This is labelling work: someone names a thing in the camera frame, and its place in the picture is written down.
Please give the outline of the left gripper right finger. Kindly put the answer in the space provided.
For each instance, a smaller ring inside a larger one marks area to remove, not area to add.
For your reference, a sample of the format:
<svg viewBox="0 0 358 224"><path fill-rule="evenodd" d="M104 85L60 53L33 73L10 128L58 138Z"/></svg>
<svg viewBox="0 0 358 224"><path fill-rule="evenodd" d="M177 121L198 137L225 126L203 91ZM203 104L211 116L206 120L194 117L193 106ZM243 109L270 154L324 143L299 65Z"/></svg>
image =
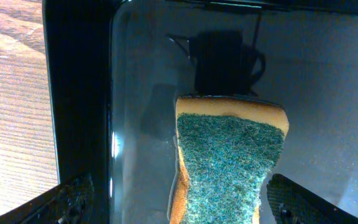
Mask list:
<svg viewBox="0 0 358 224"><path fill-rule="evenodd" d="M267 199L278 224L358 224L357 217L281 174L269 180Z"/></svg>

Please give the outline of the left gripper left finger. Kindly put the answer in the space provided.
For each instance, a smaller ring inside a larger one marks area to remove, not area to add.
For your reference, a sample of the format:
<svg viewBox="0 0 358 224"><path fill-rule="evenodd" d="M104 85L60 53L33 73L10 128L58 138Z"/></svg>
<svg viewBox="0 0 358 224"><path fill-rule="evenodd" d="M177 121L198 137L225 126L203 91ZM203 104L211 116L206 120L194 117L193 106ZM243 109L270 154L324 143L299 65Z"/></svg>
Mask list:
<svg viewBox="0 0 358 224"><path fill-rule="evenodd" d="M90 174L82 174L0 215L0 224L88 223L93 202L93 180Z"/></svg>

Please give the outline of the yellow green sponge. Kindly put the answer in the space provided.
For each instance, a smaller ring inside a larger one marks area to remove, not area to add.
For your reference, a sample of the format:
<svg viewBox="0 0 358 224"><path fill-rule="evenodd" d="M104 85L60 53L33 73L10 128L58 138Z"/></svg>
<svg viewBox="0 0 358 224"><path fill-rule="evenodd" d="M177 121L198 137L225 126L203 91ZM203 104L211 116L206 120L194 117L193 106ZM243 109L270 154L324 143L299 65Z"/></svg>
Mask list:
<svg viewBox="0 0 358 224"><path fill-rule="evenodd" d="M171 223L258 223L260 191L277 165L289 122L271 103L180 97Z"/></svg>

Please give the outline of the black rectangular tray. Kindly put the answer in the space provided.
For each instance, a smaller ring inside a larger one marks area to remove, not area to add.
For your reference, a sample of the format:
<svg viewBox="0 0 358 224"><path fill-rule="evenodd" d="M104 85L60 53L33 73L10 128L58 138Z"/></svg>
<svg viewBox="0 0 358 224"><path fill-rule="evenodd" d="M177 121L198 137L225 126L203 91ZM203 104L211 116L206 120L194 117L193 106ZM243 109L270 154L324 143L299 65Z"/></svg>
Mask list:
<svg viewBox="0 0 358 224"><path fill-rule="evenodd" d="M171 223L180 97L281 106L281 174L358 218L358 1L44 1L58 178L88 223Z"/></svg>

